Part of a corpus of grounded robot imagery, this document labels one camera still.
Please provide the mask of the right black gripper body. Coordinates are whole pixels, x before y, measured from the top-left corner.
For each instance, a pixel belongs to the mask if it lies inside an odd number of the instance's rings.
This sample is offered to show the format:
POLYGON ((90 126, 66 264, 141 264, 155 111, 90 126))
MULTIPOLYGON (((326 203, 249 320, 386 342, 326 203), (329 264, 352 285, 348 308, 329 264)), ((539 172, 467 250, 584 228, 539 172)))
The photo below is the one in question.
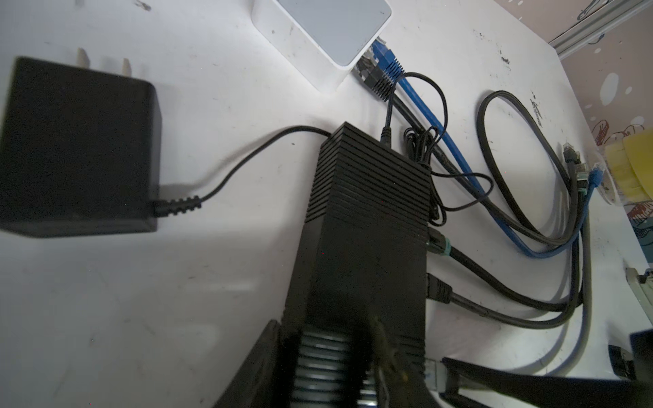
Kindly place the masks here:
POLYGON ((614 374, 627 381, 652 382, 652 330, 630 335, 631 350, 608 345, 614 374))

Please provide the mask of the black network switch box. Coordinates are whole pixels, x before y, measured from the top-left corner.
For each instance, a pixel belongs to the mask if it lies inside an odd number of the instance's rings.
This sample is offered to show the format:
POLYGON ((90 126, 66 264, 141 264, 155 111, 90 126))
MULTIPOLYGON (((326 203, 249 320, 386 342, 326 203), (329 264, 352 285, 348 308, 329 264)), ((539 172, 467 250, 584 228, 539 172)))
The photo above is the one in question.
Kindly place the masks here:
POLYGON ((425 363, 430 177, 345 123, 321 145, 282 316, 278 407, 374 403, 368 319, 425 363))

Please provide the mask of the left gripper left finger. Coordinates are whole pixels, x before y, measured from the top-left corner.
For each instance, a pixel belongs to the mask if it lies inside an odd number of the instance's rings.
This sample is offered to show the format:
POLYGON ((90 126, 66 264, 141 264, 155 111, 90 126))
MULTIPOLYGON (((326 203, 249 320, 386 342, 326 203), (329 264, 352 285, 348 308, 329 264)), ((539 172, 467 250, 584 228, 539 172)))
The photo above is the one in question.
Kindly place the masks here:
POLYGON ((280 355, 279 321, 269 321, 214 407, 272 407, 280 355))

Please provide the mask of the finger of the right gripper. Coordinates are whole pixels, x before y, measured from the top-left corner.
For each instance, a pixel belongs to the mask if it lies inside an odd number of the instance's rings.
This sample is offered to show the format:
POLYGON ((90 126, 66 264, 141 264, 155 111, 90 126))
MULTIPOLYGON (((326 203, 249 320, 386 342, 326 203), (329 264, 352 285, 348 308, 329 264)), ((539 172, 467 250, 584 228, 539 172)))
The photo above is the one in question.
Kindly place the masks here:
POLYGON ((450 358, 441 363, 447 379, 440 398, 455 407, 484 406, 459 394, 463 378, 535 407, 652 406, 650 382, 520 375, 450 358))

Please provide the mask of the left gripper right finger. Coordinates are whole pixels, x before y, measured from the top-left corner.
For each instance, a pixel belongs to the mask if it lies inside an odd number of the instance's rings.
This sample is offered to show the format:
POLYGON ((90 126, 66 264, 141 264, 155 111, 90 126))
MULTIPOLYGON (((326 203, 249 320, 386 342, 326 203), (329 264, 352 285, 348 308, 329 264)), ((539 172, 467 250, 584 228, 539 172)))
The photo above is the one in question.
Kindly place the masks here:
POLYGON ((368 318, 378 407, 440 407, 377 316, 368 318))

